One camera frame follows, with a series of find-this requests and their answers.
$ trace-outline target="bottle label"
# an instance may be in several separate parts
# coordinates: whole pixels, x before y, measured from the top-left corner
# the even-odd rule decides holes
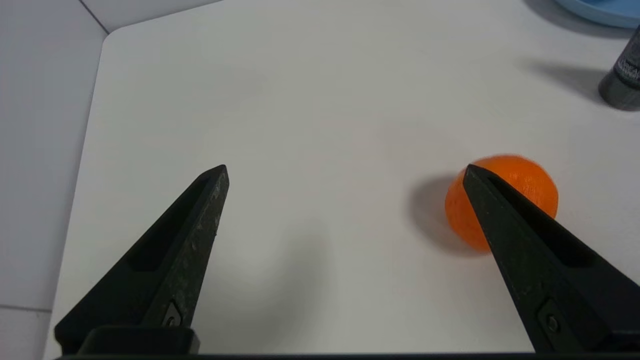
[[[634,32],[613,68],[621,80],[640,87],[640,27]]]

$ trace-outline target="table surface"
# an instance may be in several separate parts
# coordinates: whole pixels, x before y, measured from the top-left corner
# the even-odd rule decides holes
[[[640,281],[640,119],[595,90],[626,39],[539,4],[227,0],[115,31],[52,326],[221,163],[201,352],[531,351],[444,218],[453,175],[496,153],[542,164],[558,221]]]

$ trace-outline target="orange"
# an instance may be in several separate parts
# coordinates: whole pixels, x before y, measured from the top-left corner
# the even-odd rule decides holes
[[[473,162],[496,173],[552,218],[558,210],[558,190],[545,169],[518,155],[495,155]],[[476,213],[462,185],[465,170],[454,179],[447,192],[444,209],[451,229],[479,252],[491,251]]]

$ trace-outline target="blue bowl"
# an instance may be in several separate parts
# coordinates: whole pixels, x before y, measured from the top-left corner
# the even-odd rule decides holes
[[[570,12],[599,24],[635,29],[640,26],[640,0],[556,0]]]

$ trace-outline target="screw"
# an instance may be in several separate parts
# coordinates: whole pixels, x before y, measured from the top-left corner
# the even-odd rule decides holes
[[[560,332],[560,323],[558,322],[555,316],[553,315],[547,316],[547,328],[551,332]]]

